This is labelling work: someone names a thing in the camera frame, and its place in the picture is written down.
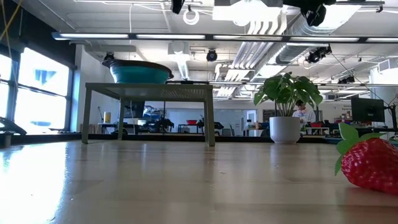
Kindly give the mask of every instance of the yellow container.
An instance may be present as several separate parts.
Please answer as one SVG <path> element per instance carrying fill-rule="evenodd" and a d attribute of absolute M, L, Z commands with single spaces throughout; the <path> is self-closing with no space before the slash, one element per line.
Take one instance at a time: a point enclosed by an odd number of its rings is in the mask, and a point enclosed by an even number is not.
<path fill-rule="evenodd" d="M 111 122 L 111 112 L 104 112 L 104 123 L 110 123 Z"/>

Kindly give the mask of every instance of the green strawberry top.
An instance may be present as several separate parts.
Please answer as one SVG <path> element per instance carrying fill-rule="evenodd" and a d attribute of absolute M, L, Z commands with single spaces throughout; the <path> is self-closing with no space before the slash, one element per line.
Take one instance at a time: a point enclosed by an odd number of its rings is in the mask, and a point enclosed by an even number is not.
<path fill-rule="evenodd" d="M 359 137 L 358 131 L 346 123 L 339 123 L 338 127 L 340 129 L 340 135 L 343 140 L 340 141 L 336 146 L 337 151 L 340 153 L 341 156 L 336 162 L 335 175 L 337 175 L 337 173 L 341 169 L 341 160 L 343 159 L 343 155 L 345 155 L 349 151 L 349 149 L 351 149 L 351 147 L 353 147 L 358 142 L 366 141 L 371 138 L 379 138 L 380 136 L 384 135 L 382 133 L 368 133 Z"/>

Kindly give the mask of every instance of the teal bowl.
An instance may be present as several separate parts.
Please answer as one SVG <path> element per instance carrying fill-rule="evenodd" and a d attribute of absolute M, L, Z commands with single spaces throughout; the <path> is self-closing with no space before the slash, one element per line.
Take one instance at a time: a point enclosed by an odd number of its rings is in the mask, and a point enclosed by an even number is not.
<path fill-rule="evenodd" d="M 164 84 L 173 78 L 172 71 L 158 63 L 136 60 L 105 60 L 102 64 L 111 71 L 115 83 Z"/>

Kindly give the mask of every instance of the window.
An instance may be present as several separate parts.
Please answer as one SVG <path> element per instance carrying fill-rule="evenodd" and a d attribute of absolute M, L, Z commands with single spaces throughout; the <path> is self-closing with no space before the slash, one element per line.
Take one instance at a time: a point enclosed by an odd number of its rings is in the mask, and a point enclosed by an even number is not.
<path fill-rule="evenodd" d="M 0 116 L 5 118 L 7 115 L 8 85 L 0 83 Z"/>
<path fill-rule="evenodd" d="M 3 80 L 10 80 L 11 76 L 11 58 L 0 55 L 0 78 Z"/>
<path fill-rule="evenodd" d="M 19 89 L 15 123 L 30 131 L 32 127 L 63 129 L 67 110 L 65 97 Z"/>
<path fill-rule="evenodd" d="M 21 54 L 18 82 L 66 96 L 69 68 L 31 49 Z"/>
<path fill-rule="evenodd" d="M 69 68 L 25 48 L 19 66 L 14 121 L 28 133 L 64 129 Z"/>

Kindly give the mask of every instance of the computer monitor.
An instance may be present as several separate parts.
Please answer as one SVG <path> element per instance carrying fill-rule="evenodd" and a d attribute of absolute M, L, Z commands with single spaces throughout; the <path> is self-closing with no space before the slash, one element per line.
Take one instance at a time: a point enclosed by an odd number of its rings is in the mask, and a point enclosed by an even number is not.
<path fill-rule="evenodd" d="M 354 121 L 385 122 L 382 100 L 352 98 L 351 107 Z"/>

